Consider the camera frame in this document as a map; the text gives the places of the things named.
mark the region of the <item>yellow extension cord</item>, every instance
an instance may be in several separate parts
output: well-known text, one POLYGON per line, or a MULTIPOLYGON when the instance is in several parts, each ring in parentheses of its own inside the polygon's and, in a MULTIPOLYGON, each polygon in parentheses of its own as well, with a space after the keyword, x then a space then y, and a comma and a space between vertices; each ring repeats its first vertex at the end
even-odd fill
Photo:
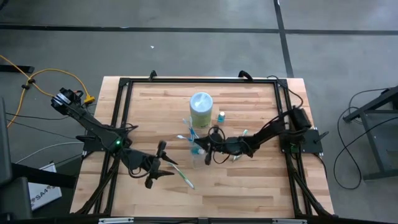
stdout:
MULTIPOLYGON (((87 91, 87 88, 86 88, 85 84, 76 75, 74 75, 74 74, 72 74, 70 72, 66 72, 66 71, 63 71, 63 70, 60 70, 60 69, 56 69, 56 68, 47 68, 47 69, 43 69, 41 71, 35 72, 31 76, 28 76, 17 65, 13 64, 6 57, 0 55, 0 58, 4 59, 6 62, 8 62, 10 65, 14 66, 19 72, 21 72, 22 74, 24 74, 26 76, 26 78, 27 78, 26 85, 29 85, 28 81, 30 79, 34 78, 36 75, 38 75, 40 73, 43 73, 43 72, 61 72, 61 73, 70 75, 73 78, 76 78, 80 82, 80 84, 82 85, 84 91, 86 92, 86 99, 84 100, 84 103, 92 103, 92 102, 95 101, 95 98, 93 96, 91 96, 90 94, 88 94, 88 91, 87 91)), ((43 93, 43 94, 45 94, 45 95, 47 95, 49 97, 54 97, 53 94, 47 93, 47 92, 43 91, 41 88, 39 88, 36 85, 36 83, 32 83, 32 85, 35 86, 36 89, 38 89, 41 93, 43 93)), ((26 89, 23 89, 22 93, 21 93, 21 97, 19 98, 19 105, 18 105, 18 109, 17 109, 16 115, 11 119, 10 123, 8 123, 7 128, 9 128, 11 126, 11 124, 14 122, 14 120, 17 118, 17 115, 19 114, 19 112, 21 110, 21 107, 22 107, 22 102, 24 101, 25 93, 26 93, 26 89)))

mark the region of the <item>black metal frame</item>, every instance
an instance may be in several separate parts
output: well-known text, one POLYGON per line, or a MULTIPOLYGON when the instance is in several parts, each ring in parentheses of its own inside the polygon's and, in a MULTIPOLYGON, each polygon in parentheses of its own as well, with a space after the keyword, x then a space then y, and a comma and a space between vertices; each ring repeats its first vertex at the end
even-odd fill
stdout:
MULTIPOLYGON (((116 121, 117 121, 117 117, 119 114, 121 97, 122 97, 123 89, 125 86, 127 86, 127 93, 126 93, 126 99, 125 99, 124 108, 123 108, 123 115, 122 115, 122 119, 121 119, 121 127, 124 127, 126 125, 127 115, 128 115, 128 111, 130 108, 130 99, 131 99, 131 95, 132 95, 132 88, 133 88, 134 83, 256 83, 256 84, 271 84, 274 87, 275 99, 276 99, 276 103, 277 103, 277 111, 279 114, 282 114, 282 112, 283 112, 282 100, 280 97, 280 84, 282 84, 284 86, 288 86, 286 79, 279 79, 279 80, 257 79, 257 80, 254 80, 253 78, 250 77, 250 75, 248 75, 247 73, 245 74, 244 71, 240 72, 238 77, 245 77, 245 78, 157 78, 156 76, 157 76, 156 72, 152 71, 149 78, 120 78, 119 79, 118 92, 116 95, 116 101, 115 101, 115 106, 114 106, 114 111, 113 111, 112 122, 111 122, 112 126, 116 127, 116 121)), ((286 102, 287 109, 291 110, 292 105, 290 102, 289 91, 286 88, 283 88, 283 93, 285 96, 285 102, 286 102)), ((108 170, 109 158, 110 158, 109 153, 106 153, 104 162, 103 162, 102 171, 101 171, 101 181, 104 180, 104 177, 106 176, 106 173, 108 170)), ((292 162, 290 153, 285 153, 285 159, 286 159, 287 167, 289 167, 289 163, 292 162)), ((297 167, 298 167, 299 177, 302 178, 303 184, 306 184, 301 153, 297 154, 297 167)), ((294 179, 295 174, 290 169, 287 169, 287 172, 288 172, 288 178, 289 178, 289 183, 290 183, 290 193, 292 196, 292 205, 293 205, 293 209, 294 209, 294 215, 295 215, 295 217, 297 217, 298 215, 302 215, 302 212, 300 210, 299 200, 298 200, 298 196, 297 196, 297 189, 296 189, 295 179, 294 179)), ((105 208, 104 212, 102 213, 103 215, 106 215, 106 216, 111 215, 114 191, 116 188, 116 180, 117 180, 117 172, 112 176, 112 181, 111 181, 111 185, 109 188, 109 196, 108 196, 108 200, 106 202, 106 208, 105 208)), ((95 203, 94 213, 100 212, 101 201, 102 201, 102 192, 95 203)), ((311 215, 312 209, 310 206, 309 199, 307 198, 306 195, 304 195, 304 201, 305 201, 305 214, 311 215)), ((259 219, 256 219, 256 218, 245 218, 244 220, 246 222, 258 222, 259 221, 259 219)))
MULTIPOLYGON (((378 96, 376 99, 366 103, 364 106, 351 112, 349 115, 345 116, 343 119, 347 123, 351 122, 356 118, 361 118, 365 130, 369 130, 371 127, 368 124, 368 116, 370 113, 384 113, 384 114, 396 114, 398 115, 398 110, 377 110, 386 103, 392 102, 398 98, 398 86, 391 88, 385 93, 378 96)), ((374 154, 379 172, 373 174, 367 174, 363 176, 364 180, 375 180, 385 177, 395 177, 398 176, 398 169, 394 168, 389 158, 386 149, 380 149, 376 146, 374 141, 375 136, 372 131, 368 131, 367 137, 369 144, 374 154)))

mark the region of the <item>wooden table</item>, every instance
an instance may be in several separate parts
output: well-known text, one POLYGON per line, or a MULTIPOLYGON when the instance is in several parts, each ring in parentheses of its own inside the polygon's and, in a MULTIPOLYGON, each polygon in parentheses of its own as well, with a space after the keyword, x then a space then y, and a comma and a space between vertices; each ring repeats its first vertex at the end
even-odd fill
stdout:
MULTIPOLYGON (((104 124, 111 122, 119 78, 103 79, 95 117, 104 124)), ((291 78, 288 84, 292 91, 304 99, 303 107, 312 120, 304 81, 291 78)), ((253 134, 277 115, 272 85, 135 83, 127 121, 139 127, 129 135, 134 141, 131 147, 154 154, 158 142, 167 141, 167 155, 179 164, 196 189, 191 189, 178 174, 161 177, 154 181, 152 189, 146 189, 145 178, 132 179, 121 164, 112 216, 294 217, 286 162, 280 153, 278 138, 264 143, 253 158, 243 156, 234 163, 227 161, 222 165, 212 161, 208 167, 192 169, 188 142, 176 136, 188 136, 182 118, 189 117, 189 99, 199 91, 205 91, 213 97, 213 124, 218 113, 225 112, 226 119, 221 128, 227 136, 241 135, 245 129, 249 130, 248 134, 253 134)), ((290 98, 293 105, 299 103, 294 95, 290 94, 290 98)), ((207 133, 207 130, 199 130, 200 135, 207 133)), ((95 152, 83 161, 71 212, 77 211, 97 187, 103 157, 103 152, 95 152)), ((224 157, 216 155, 218 161, 224 157)), ((308 187, 326 210, 333 213, 321 162, 314 155, 304 154, 303 164, 308 187)), ((165 162, 162 162, 162 168, 172 170, 165 162)), ((105 192, 103 207, 106 205, 108 189, 105 192)), ((298 194, 300 208, 304 212, 300 190, 298 194)))

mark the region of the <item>concrete floor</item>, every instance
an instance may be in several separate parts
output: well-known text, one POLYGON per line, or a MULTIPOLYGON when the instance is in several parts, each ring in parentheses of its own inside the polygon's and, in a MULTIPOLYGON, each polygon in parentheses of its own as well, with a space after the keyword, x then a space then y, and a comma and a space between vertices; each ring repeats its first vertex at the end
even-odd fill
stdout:
MULTIPOLYGON (((397 30, 398 2, 393 0, 280 0, 286 29, 397 30)), ((80 26, 215 27, 276 29, 272 0, 11 0, 0 12, 1 22, 80 26)), ((357 190, 344 190, 333 179, 333 161, 342 149, 336 121, 356 92, 398 84, 398 36, 287 35, 294 76, 304 78, 315 125, 330 131, 323 139, 324 160, 335 213, 341 217, 398 222, 398 177, 362 182, 357 190)), ((254 77, 286 77, 279 34, 50 32, 0 30, 0 54, 36 70, 59 68, 77 74, 90 93, 98 96, 105 75, 208 75, 235 77, 240 70, 254 77)), ((0 74, 0 95, 7 110, 15 112, 25 77, 0 74)), ((52 93, 61 87, 78 89, 72 78, 42 74, 39 85, 52 93)), ((354 100, 360 106, 379 93, 354 100)), ((61 117, 37 90, 29 90, 21 114, 61 117)), ((83 134, 74 121, 19 118, 24 124, 67 136, 83 134)), ((364 131, 341 124, 345 141, 364 131)), ((73 142, 23 126, 9 129, 12 160, 41 147, 73 142)), ((350 147, 363 173, 377 171, 368 140, 350 147)), ((24 162, 41 167, 81 152, 81 146, 53 148, 24 162)), ((338 161, 337 176, 353 185, 358 173, 347 154, 338 161)))

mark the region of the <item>white wire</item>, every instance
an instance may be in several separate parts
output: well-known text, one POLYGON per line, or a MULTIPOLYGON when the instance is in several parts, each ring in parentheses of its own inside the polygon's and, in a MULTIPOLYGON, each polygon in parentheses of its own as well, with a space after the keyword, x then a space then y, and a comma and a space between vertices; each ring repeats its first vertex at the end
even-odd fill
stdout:
POLYGON ((54 145, 52 145, 52 146, 47 146, 47 147, 44 147, 44 148, 42 148, 42 149, 39 149, 39 150, 33 152, 32 154, 30 154, 30 155, 28 155, 28 156, 26 156, 26 157, 24 157, 24 158, 18 160, 18 162, 16 162, 16 164, 18 164, 18 163, 24 161, 25 159, 27 159, 27 158, 29 158, 29 157, 35 155, 36 153, 41 152, 41 151, 43 151, 43 150, 45 150, 45 149, 49 149, 49 148, 55 147, 55 146, 63 146, 63 145, 66 145, 66 144, 83 144, 83 142, 65 142, 65 143, 54 144, 54 145))

